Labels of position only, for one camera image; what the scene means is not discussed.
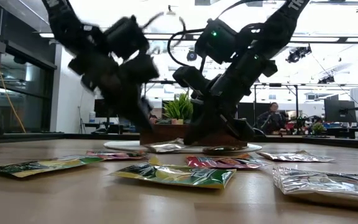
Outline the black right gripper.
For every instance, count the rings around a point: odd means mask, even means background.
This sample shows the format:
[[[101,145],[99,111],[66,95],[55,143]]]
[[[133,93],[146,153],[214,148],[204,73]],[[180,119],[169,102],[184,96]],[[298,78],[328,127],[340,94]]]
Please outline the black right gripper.
[[[219,131],[240,140],[249,141],[253,127],[234,117],[236,105],[246,95],[261,74],[273,75],[275,62],[258,54],[244,54],[235,59],[227,70],[212,80],[192,66],[182,66],[173,74],[182,87],[191,88],[193,114],[184,137],[185,145],[192,145]]]

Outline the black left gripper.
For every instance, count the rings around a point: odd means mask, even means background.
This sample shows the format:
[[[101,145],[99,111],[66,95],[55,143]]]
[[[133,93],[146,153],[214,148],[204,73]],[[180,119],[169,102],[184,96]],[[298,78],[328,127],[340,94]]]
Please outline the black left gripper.
[[[120,117],[137,128],[152,129],[149,103],[140,97],[140,86],[159,77],[153,57],[139,53],[122,64],[96,51],[74,57],[68,67],[81,76],[82,84],[94,91],[99,88],[105,102]]]

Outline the red tea packet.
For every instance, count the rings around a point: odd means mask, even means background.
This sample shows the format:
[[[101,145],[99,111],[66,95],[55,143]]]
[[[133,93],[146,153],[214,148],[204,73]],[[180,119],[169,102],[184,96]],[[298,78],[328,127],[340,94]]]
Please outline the red tea packet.
[[[147,157],[139,152],[110,152],[110,151],[87,151],[88,156],[97,156],[105,160],[141,160]]]
[[[249,154],[229,157],[187,156],[186,163],[190,167],[214,169],[258,169],[269,166],[269,162],[256,159]]]

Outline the wooden tea box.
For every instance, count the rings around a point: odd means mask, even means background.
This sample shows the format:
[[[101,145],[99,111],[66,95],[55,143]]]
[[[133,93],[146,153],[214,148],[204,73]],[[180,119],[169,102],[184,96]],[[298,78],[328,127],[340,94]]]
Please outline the wooden tea box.
[[[155,124],[153,131],[140,131],[140,144],[172,141],[184,138],[189,126],[187,124]],[[211,134],[194,143],[195,146],[247,146],[248,142],[239,141],[224,131]]]

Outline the yellow green tea packet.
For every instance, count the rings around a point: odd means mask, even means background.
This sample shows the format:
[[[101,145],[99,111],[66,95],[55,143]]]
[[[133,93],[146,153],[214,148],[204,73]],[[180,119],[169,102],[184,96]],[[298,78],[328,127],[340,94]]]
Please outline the yellow green tea packet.
[[[2,165],[0,166],[0,173],[13,175],[18,178],[24,178],[44,172],[71,169],[101,161],[104,161],[104,158],[98,156],[64,156],[43,161],[27,161],[16,164]]]
[[[153,157],[147,162],[119,169],[111,175],[166,185],[225,189],[235,173],[235,169],[161,164],[156,157]]]

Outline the black computer monitor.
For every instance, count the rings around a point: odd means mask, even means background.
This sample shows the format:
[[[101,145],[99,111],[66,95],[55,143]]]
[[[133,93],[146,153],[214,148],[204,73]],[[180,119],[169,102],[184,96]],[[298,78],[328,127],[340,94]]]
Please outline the black computer monitor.
[[[355,103],[344,100],[327,100],[324,101],[325,121],[329,123],[343,122],[356,123]]]
[[[110,117],[110,107],[104,99],[97,99],[94,101],[94,112],[97,118]]]

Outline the green plant white pot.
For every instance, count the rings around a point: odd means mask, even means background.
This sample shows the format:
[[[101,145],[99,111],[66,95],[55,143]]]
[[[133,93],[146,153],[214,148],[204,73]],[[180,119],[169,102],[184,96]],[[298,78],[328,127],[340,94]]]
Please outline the green plant white pot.
[[[193,105],[188,93],[175,96],[172,101],[163,103],[163,115],[171,119],[172,124],[186,124],[193,114]]]

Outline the white round plate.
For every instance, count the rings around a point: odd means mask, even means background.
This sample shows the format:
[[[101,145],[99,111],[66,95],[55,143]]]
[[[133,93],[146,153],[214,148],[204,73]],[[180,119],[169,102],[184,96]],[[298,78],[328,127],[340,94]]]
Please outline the white round plate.
[[[140,145],[139,141],[109,141],[103,144],[106,149],[113,149],[118,151],[144,151],[151,152],[152,150],[147,149],[144,146]],[[201,154],[203,153],[204,146],[192,146],[176,151],[176,153],[182,154]],[[256,152],[260,151],[262,146],[258,146],[255,144],[248,144],[246,147],[243,147],[241,150],[236,152],[240,153],[248,153],[248,152]]]

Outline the person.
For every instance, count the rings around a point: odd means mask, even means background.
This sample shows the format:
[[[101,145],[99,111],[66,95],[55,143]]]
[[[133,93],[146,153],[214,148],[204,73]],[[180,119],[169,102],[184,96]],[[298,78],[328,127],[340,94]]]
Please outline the person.
[[[272,134],[274,131],[286,129],[288,115],[278,110],[278,103],[270,104],[268,111],[257,117],[257,128],[265,134]]]

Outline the small background plant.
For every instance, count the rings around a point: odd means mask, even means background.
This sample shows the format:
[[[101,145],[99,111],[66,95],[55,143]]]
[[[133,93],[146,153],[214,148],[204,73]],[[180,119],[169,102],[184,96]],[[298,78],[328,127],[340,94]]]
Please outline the small background plant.
[[[318,136],[324,133],[325,128],[323,123],[316,122],[312,125],[311,130],[314,135]]]

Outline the black overhead light bar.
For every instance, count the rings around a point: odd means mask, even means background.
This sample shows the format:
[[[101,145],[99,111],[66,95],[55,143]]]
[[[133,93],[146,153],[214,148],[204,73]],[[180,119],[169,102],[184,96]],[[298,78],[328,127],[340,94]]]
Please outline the black overhead light bar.
[[[200,34],[185,34],[182,36],[174,34],[160,34],[160,33],[146,33],[145,37],[148,40],[183,40],[183,41],[196,41],[199,39]],[[310,36],[310,35],[298,35],[293,36],[289,43],[299,44],[358,44],[358,37],[327,37],[327,36]]]

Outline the black table frame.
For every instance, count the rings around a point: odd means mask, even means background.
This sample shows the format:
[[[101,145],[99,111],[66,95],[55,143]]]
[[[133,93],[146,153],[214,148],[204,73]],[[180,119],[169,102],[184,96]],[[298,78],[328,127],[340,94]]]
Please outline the black table frame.
[[[84,140],[112,140],[112,141],[138,141],[139,135],[95,135],[95,134],[66,134],[66,133],[13,133],[0,135],[0,143],[46,141],[56,139],[84,139]],[[315,144],[323,146],[348,147],[358,149],[358,140],[341,138],[304,138],[301,136],[261,137],[251,140],[257,143],[297,143]]]

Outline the black metal background frame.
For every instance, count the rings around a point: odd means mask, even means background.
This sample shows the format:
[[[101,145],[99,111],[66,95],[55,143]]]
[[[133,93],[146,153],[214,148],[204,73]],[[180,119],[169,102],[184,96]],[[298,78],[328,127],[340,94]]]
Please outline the black metal background frame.
[[[180,86],[172,80],[155,80],[142,85],[141,95],[150,100],[152,108],[160,110],[159,116],[163,115],[163,103],[172,101],[181,93],[188,93],[189,97],[193,90]],[[288,115],[288,120],[302,114],[299,101],[300,86],[288,83],[256,83],[251,86],[251,95],[243,97],[239,103],[278,103],[278,110]]]

